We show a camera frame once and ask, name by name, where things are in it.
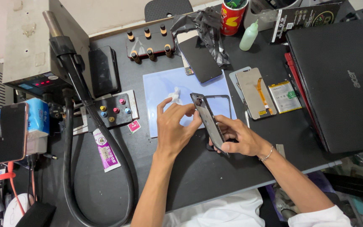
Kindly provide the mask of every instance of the phone repair workbench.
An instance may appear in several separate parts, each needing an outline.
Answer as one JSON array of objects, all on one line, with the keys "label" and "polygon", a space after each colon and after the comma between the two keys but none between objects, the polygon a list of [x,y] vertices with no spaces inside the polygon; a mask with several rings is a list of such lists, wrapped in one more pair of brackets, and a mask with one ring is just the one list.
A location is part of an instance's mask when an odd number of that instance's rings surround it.
[{"label": "phone repair workbench", "polygon": [[[160,23],[170,28],[172,20],[161,21],[158,24]],[[143,34],[144,29],[137,28],[133,32],[137,36],[138,32]],[[224,48],[231,60],[231,65],[225,69],[225,75],[250,66],[259,68],[266,85],[277,84],[287,78],[284,67],[285,46],[268,44],[272,30],[259,32],[249,51],[239,49],[243,32],[244,28],[241,26],[237,34],[222,36]],[[90,48],[110,46],[115,50],[122,90],[135,92],[141,128],[131,133],[127,125],[123,125],[110,131],[118,140],[126,157],[132,160],[129,165],[138,199],[157,147],[157,138],[150,137],[142,76],[183,67],[183,62],[180,56],[160,55],[156,56],[157,59],[154,61],[146,58],[136,64],[127,57],[126,39],[126,32],[98,40],[91,39]],[[245,108],[228,76],[226,80],[236,116],[245,122]],[[286,159],[304,173],[335,166],[340,163],[338,161],[340,158],[349,156],[348,153],[328,153],[318,146],[302,110],[277,114],[257,121],[250,119],[250,128],[272,144],[284,145]],[[206,148],[207,143],[205,129],[199,129],[176,158],[169,183],[166,211],[204,203],[210,199],[275,182],[271,173],[257,157],[231,154],[231,157],[227,158],[222,154],[209,152]],[[43,202],[57,206],[52,226],[76,227],[81,225],[73,219],[64,198],[62,179],[64,144],[64,132],[49,138],[48,150],[56,155],[58,160],[49,161],[38,171],[37,178],[42,190],[38,194]],[[75,196],[81,211],[88,219],[103,224],[113,223],[124,216],[128,192],[123,171],[118,168],[104,172],[92,133],[74,137],[72,168],[73,173],[76,170],[73,182]]]}]

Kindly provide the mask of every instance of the tissue box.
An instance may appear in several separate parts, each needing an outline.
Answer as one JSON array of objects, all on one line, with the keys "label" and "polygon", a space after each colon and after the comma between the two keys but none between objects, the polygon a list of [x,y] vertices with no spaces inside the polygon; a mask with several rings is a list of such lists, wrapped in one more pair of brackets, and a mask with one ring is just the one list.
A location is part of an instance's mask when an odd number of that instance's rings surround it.
[{"label": "tissue box", "polygon": [[50,115],[48,105],[38,98],[25,101],[29,105],[28,139],[48,136],[50,133]]}]

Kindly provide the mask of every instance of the glue tube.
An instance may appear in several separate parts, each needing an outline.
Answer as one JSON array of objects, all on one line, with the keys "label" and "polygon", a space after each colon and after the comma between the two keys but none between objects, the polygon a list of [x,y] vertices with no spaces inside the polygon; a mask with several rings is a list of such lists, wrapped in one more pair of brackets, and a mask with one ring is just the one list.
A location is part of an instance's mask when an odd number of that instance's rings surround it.
[{"label": "glue tube", "polygon": [[100,132],[100,129],[93,131],[93,137],[98,144],[98,150],[104,167],[104,172],[107,173],[110,170],[118,168],[121,164],[118,162],[116,155],[112,148],[108,144],[106,138]]}]

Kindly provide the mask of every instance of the red can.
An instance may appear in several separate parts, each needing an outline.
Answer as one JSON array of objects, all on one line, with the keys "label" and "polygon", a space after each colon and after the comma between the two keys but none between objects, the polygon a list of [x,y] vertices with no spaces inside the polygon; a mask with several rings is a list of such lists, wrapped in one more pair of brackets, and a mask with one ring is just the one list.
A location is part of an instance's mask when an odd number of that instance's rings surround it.
[{"label": "red can", "polygon": [[242,21],[243,14],[245,13],[246,6],[249,0],[246,1],[245,5],[240,8],[230,8],[226,5],[225,1],[222,1],[221,9],[221,33],[226,36],[234,35],[238,32],[240,22]]}]

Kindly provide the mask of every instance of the black flexible hose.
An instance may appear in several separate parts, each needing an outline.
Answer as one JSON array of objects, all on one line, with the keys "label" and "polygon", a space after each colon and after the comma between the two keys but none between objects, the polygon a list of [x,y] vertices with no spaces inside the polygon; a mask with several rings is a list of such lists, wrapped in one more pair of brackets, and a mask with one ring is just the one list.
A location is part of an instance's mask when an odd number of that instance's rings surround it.
[{"label": "black flexible hose", "polygon": [[[64,98],[65,98],[65,105],[66,105],[66,122],[65,122],[65,153],[64,153],[64,168],[63,168],[63,182],[64,182],[64,193],[65,199],[67,200],[67,204],[71,214],[74,216],[76,220],[78,220],[81,224],[87,227],[96,227],[96,226],[105,226],[105,225],[98,225],[90,220],[88,220],[81,212],[76,202],[75,194],[73,191],[73,187],[71,185],[71,155],[72,155],[72,138],[73,138],[73,102],[72,97],[70,97],[66,92],[63,90]],[[119,147],[118,143],[114,139],[113,135],[104,125],[102,119],[98,115],[96,108],[92,101],[84,101],[83,102],[85,108],[91,115],[93,122],[95,123],[96,127],[100,129],[100,132],[106,138],[108,143],[113,149],[114,154],[118,158],[119,163],[121,163],[121,167],[124,171],[125,178],[127,179],[128,184],[128,207],[127,212],[123,219],[118,221],[113,225],[109,225],[109,227],[119,227],[128,220],[128,217],[132,211],[133,204],[134,204],[134,182],[131,175],[131,170],[128,166],[127,160],[121,148]]]}]

